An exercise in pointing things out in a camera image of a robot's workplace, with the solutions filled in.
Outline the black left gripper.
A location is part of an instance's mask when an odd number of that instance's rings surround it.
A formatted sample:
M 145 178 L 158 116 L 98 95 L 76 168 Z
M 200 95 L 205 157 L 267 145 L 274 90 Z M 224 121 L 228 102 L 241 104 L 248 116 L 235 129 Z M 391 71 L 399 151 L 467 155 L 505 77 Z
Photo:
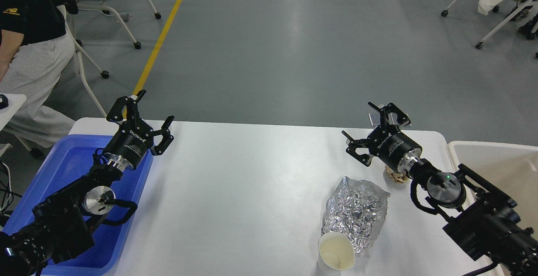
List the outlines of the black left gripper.
M 174 140 L 170 126 L 175 116 L 168 116 L 156 131 L 142 121 L 137 106 L 146 92 L 142 89 L 135 95 L 117 98 L 106 115 L 107 121 L 121 125 L 103 149 L 103 156 L 107 160 L 124 161 L 129 170 L 135 170 L 140 165 L 148 149 L 153 156 L 162 155 Z M 161 136 L 161 140 L 155 145 L 154 137 L 157 136 Z

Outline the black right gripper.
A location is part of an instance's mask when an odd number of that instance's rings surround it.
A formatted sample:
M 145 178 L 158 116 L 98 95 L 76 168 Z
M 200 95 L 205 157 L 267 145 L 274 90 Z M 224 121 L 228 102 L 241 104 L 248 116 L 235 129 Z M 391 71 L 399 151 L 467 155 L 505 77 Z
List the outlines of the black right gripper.
M 394 171 L 410 170 L 411 165 L 419 160 L 422 146 L 401 132 L 400 127 L 411 125 L 409 116 L 393 103 L 382 107 L 372 102 L 368 102 L 368 105 L 379 113 L 379 125 L 365 139 L 354 139 L 342 130 L 341 133 L 347 138 L 346 153 L 366 167 L 376 156 Z M 392 114 L 396 116 L 394 123 L 390 123 Z M 367 148 L 369 153 L 358 154 L 358 148 Z

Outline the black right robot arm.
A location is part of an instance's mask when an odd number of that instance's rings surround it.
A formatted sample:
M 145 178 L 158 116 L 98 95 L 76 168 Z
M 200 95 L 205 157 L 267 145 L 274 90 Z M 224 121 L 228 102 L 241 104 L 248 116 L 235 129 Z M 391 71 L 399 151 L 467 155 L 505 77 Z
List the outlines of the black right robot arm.
M 533 228 L 518 226 L 517 202 L 464 164 L 448 173 L 422 158 L 422 146 L 401 130 L 411 123 L 409 116 L 394 103 L 369 106 L 379 113 L 380 123 L 364 139 L 344 132 L 346 152 L 365 166 L 378 157 L 392 170 L 408 175 L 415 207 L 442 216 L 444 232 L 472 260 L 486 256 L 492 261 L 469 275 L 503 265 L 513 276 L 536 276 L 538 243 Z

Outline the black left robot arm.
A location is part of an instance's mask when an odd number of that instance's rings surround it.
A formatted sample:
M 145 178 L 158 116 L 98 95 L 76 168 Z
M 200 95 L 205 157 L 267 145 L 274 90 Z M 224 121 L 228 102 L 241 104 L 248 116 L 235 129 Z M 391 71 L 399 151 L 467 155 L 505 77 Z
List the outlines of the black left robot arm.
M 136 170 L 147 153 L 162 155 L 174 139 L 169 129 L 173 116 L 159 130 L 140 117 L 137 105 L 145 94 L 142 89 L 117 98 L 106 119 L 119 130 L 94 152 L 87 174 L 35 205 L 27 226 L 14 234 L 1 233 L 2 276 L 39 276 L 49 260 L 75 259 L 93 247 L 99 226 L 121 226 L 134 215 L 138 205 L 117 198 L 112 184 L 126 170 Z

